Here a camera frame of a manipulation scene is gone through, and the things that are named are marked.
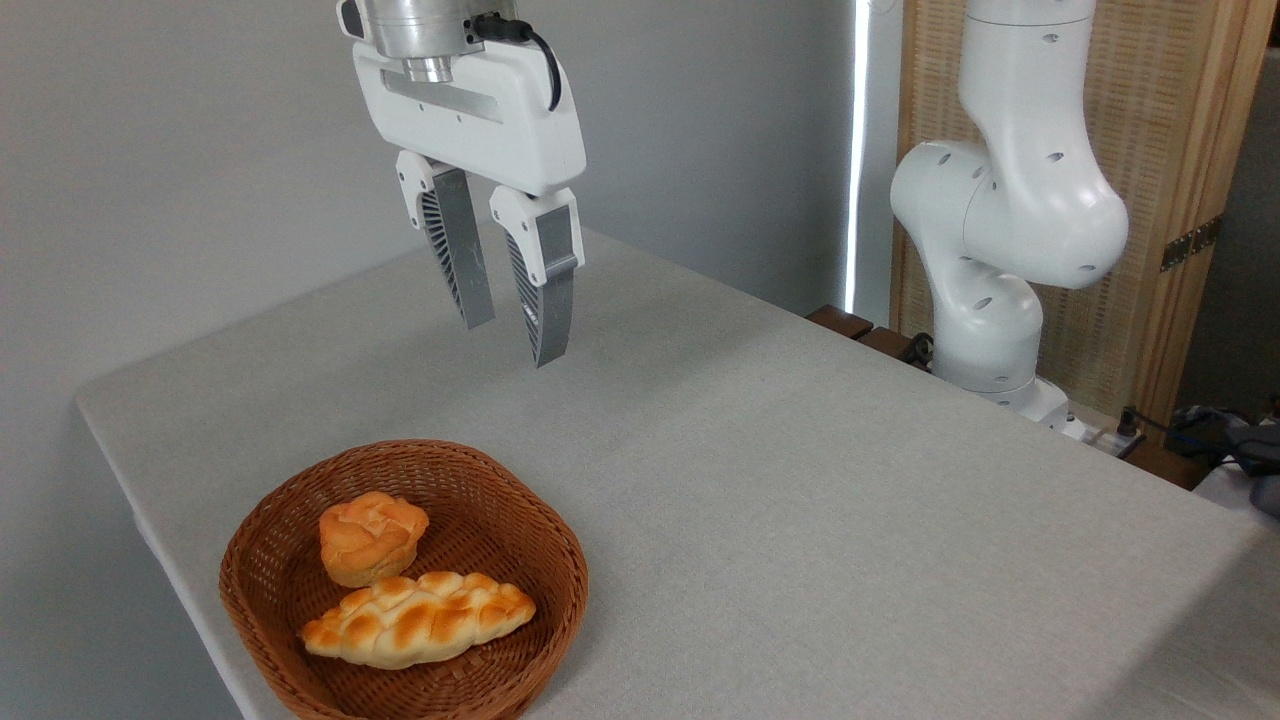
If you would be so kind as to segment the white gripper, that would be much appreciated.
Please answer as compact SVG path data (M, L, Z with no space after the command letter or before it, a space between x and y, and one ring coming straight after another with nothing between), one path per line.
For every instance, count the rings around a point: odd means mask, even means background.
M352 54L372 123L385 141L408 149L396 170L410 224L428 237L466 327L495 314L463 170L506 184L490 209L506 232L532 359L544 366L561 357L573 273L585 264L577 201L561 190L586 167L568 78L550 111L547 58L532 44L489 42L456 56L449 83L413 82L401 61L370 44L355 42Z

